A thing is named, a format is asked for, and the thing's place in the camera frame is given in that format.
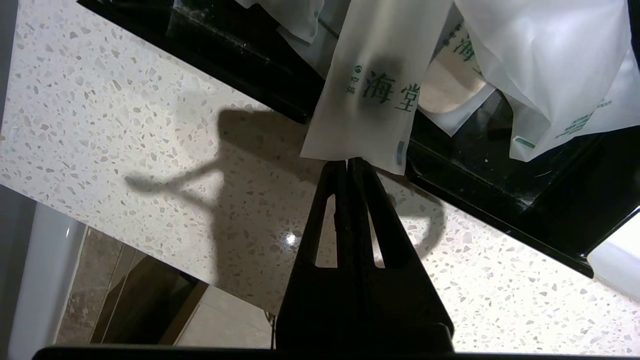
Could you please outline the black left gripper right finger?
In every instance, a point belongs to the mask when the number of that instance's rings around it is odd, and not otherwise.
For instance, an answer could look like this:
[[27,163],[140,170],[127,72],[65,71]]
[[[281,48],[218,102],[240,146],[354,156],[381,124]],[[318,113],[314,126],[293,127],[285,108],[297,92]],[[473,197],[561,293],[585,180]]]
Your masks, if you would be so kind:
[[375,169],[347,163],[356,299],[365,338],[384,351],[451,351],[453,322]]

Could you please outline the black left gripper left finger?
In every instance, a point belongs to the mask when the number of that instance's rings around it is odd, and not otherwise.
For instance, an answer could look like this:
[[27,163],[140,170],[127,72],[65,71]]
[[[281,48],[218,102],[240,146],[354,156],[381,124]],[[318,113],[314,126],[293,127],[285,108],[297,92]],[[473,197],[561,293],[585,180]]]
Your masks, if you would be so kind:
[[[330,161],[322,168],[297,255],[279,308],[275,330],[278,350],[338,347],[343,325],[355,319],[354,233],[349,214],[347,166]],[[334,197],[335,268],[316,260],[329,198]]]

